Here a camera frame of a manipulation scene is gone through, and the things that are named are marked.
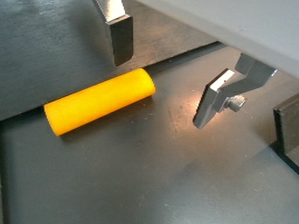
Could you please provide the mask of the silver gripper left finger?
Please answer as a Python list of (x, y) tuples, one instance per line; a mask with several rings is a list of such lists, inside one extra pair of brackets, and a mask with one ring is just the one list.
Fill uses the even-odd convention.
[(92, 0), (104, 19), (115, 65), (134, 56), (134, 18), (127, 14), (122, 0)]

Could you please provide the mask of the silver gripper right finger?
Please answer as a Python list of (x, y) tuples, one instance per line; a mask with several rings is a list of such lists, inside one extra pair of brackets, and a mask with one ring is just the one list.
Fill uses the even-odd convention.
[(226, 68), (204, 88), (192, 119), (195, 127), (202, 129), (224, 109), (238, 112), (247, 101), (243, 94), (262, 88), (275, 73), (275, 68), (242, 53), (235, 70)]

